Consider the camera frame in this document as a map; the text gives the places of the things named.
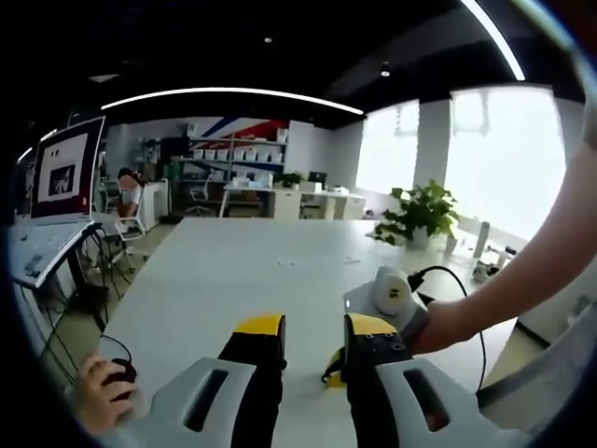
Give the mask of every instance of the blue stripe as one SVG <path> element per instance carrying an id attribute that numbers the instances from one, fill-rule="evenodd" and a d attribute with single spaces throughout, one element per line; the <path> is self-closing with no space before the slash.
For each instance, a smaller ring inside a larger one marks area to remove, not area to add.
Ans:
<path id="1" fill-rule="evenodd" d="M 216 133 L 220 129 L 222 129 L 224 126 L 228 126 L 229 124 L 231 124 L 233 121 L 236 121 L 237 119 L 239 119 L 239 118 L 238 117 L 228 117 L 228 118 L 224 117 L 223 119 L 220 119 L 220 121 L 218 121 L 214 126 L 212 126 L 207 131 L 205 131 L 201 137 L 209 137 L 210 135 L 213 135 L 214 133 Z"/>

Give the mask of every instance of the window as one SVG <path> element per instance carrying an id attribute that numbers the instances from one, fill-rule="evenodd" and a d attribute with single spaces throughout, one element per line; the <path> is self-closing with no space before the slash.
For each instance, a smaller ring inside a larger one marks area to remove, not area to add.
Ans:
<path id="1" fill-rule="evenodd" d="M 465 216 L 530 239 L 565 171 L 562 132 L 549 89 L 497 87 L 452 95 L 446 188 Z"/>
<path id="2" fill-rule="evenodd" d="M 417 159 L 419 101 L 368 115 L 356 172 L 356 186 L 379 193 L 412 189 Z"/>

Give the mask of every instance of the computer mouse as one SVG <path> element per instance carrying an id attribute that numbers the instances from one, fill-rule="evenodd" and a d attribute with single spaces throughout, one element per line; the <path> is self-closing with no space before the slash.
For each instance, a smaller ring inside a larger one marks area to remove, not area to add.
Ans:
<path id="1" fill-rule="evenodd" d="M 137 370 L 135 367 L 132 366 L 131 362 L 126 359 L 114 358 L 112 362 L 115 364 L 119 364 L 120 366 L 124 366 L 125 371 L 112 373 L 108 375 L 102 385 L 109 385 L 110 383 L 115 383 L 116 381 L 126 381 L 127 383 L 134 383 L 137 379 Z M 131 392 L 125 392 L 124 394 L 118 395 L 112 401 L 119 401 L 121 399 L 128 399 L 131 395 Z"/>

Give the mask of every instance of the person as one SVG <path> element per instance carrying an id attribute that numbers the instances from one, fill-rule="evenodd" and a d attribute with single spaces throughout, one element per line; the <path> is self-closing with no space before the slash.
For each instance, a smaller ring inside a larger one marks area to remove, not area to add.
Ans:
<path id="1" fill-rule="evenodd" d="M 130 168 L 120 168 L 118 172 L 118 198 L 117 210 L 120 217 L 134 217 L 141 202 L 141 194 L 145 182 Z"/>
<path id="2" fill-rule="evenodd" d="M 597 255 L 597 99 L 586 91 L 582 144 L 543 225 L 505 269 L 468 297 L 434 301 L 414 353 L 442 350 L 518 317 L 570 284 Z"/>
<path id="3" fill-rule="evenodd" d="M 105 433 L 121 415 L 132 409 L 129 399 L 112 399 L 135 390 L 134 383 L 122 381 L 103 385 L 109 375 L 120 372 L 124 372 L 124 366 L 97 354 L 89 357 L 78 372 L 73 389 L 74 414 L 91 435 Z"/>

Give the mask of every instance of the gray gripper housing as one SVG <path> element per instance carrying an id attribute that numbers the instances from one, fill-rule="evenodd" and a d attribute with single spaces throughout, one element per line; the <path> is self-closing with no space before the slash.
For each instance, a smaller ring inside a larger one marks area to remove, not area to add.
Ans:
<path id="1" fill-rule="evenodd" d="M 250 364 L 202 358 L 156 393 L 148 415 L 106 433 L 100 442 L 116 448 L 229 448 L 255 369 Z M 196 425 L 201 428 L 189 428 Z"/>
<path id="2" fill-rule="evenodd" d="M 529 443 L 529 435 L 502 429 L 486 419 L 475 395 L 426 359 L 382 364 L 376 370 L 390 401 L 401 448 L 517 448 Z M 448 417 L 448 424 L 436 432 L 429 429 L 407 379 L 413 376 L 422 378 L 422 388 L 433 391 Z"/>

